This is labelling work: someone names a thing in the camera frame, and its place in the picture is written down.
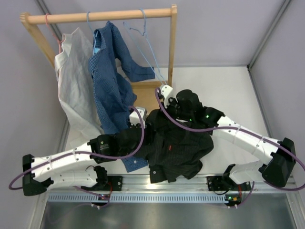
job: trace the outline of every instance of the wooden frame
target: wooden frame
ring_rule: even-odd
[[[171,8],[166,9],[149,9],[144,10],[147,18],[171,18],[170,23],[170,48],[168,61],[168,80],[167,83],[171,86],[173,79],[173,59],[175,50],[176,25],[177,25],[177,5],[173,4]],[[89,14],[89,21],[108,21],[108,20],[128,20],[142,19],[143,14],[140,10],[125,10],[125,11],[110,11],[110,12],[92,12]],[[20,20],[32,38],[35,40],[40,50],[46,56],[52,67],[54,67],[55,52],[46,40],[38,24],[45,23],[45,16],[31,16],[24,12],[20,14]],[[68,22],[86,22],[87,13],[73,14],[58,14],[49,15],[48,23],[68,23]],[[138,95],[135,105],[145,106],[150,112],[152,109],[158,108],[154,97],[154,89],[161,85],[160,82],[139,82],[132,83],[133,92]]]

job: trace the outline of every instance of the blue shirt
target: blue shirt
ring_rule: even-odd
[[[102,29],[94,31],[96,53],[89,59],[88,68],[93,77],[93,93],[101,127],[105,134],[115,134],[128,128],[129,110],[137,96],[130,83],[116,69],[115,59],[131,82],[154,79],[151,68],[141,67],[131,58],[129,50],[118,30],[110,21]],[[127,172],[147,166],[142,158],[122,160]]]

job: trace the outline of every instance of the white shirt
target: white shirt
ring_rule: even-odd
[[[103,134],[93,97],[93,80],[88,71],[88,59],[92,56],[92,44],[80,28],[72,34],[63,34],[62,52],[55,56],[58,77],[58,98],[77,132],[70,147],[78,147]]]

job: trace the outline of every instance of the table surface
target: table surface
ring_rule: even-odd
[[[161,73],[167,75],[167,68],[162,68]],[[204,106],[214,107],[244,127],[267,135],[246,67],[174,68],[172,87],[174,94],[183,89],[191,89],[198,94]],[[69,139],[73,135],[75,132],[70,129],[66,150],[69,149]],[[245,164],[258,160],[223,139],[213,137],[213,141],[214,149],[201,159],[203,168],[199,174],[223,173],[230,164]],[[127,173],[121,160],[106,162],[102,166],[108,174],[149,174],[148,167]]]

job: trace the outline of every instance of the clothes hanger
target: clothes hanger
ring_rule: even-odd
[[[52,33],[52,36],[56,39],[56,41],[57,41],[57,43],[58,43],[58,46],[59,46],[59,53],[61,53],[61,43],[63,42],[63,41],[60,41],[58,38],[57,38],[57,36],[53,33],[53,30],[50,28],[50,26],[49,26],[49,23],[48,23],[48,15],[50,15],[49,13],[46,13],[46,15],[45,15],[45,22],[46,22],[46,26],[48,27],[48,29],[50,30],[50,32]]]
[[[147,60],[147,58],[145,57],[144,53],[142,52],[142,49],[140,48],[139,44],[137,43],[137,41],[135,40],[135,38],[133,37],[133,35],[131,34],[130,30],[135,30],[137,31],[141,36],[145,37],[148,45],[149,45],[149,48],[150,50],[152,51],[152,55],[153,55],[153,58],[154,58],[154,61],[156,62],[156,65],[157,65],[157,68],[158,68],[158,73],[159,75],[161,76],[161,78],[163,79],[163,81],[166,83],[166,80],[165,78],[162,76],[162,74],[160,73],[160,68],[159,68],[159,64],[157,62],[157,59],[156,59],[156,56],[153,52],[153,48],[151,46],[151,43],[149,42],[149,39],[148,39],[148,35],[147,35],[147,31],[146,31],[146,15],[145,15],[145,12],[143,9],[139,9],[141,10],[143,16],[144,16],[144,25],[143,25],[143,32],[141,32],[140,30],[138,29],[135,29],[135,28],[132,28],[127,22],[123,22],[123,25],[124,25],[124,28],[126,29],[128,35],[130,36],[130,38],[132,39],[133,43],[137,46],[138,50],[140,51],[140,53],[142,54],[142,56],[144,57],[144,59],[146,60],[146,62],[149,64],[150,68],[153,70],[153,72],[155,73],[155,75],[157,76],[157,78],[159,79],[159,81],[161,82],[161,84],[163,84],[162,80],[160,79],[160,77],[158,76],[158,74],[154,71],[153,67],[151,66],[151,64],[149,63],[149,61]]]
[[[89,13],[90,11],[87,12],[87,24],[89,25],[89,28],[93,34],[93,39],[94,39],[94,44],[93,44],[93,54],[97,53],[98,50],[95,49],[95,45],[96,45],[96,38],[95,38],[95,35],[94,35],[94,31],[93,31],[93,28],[91,27],[90,25],[90,22],[89,22]]]

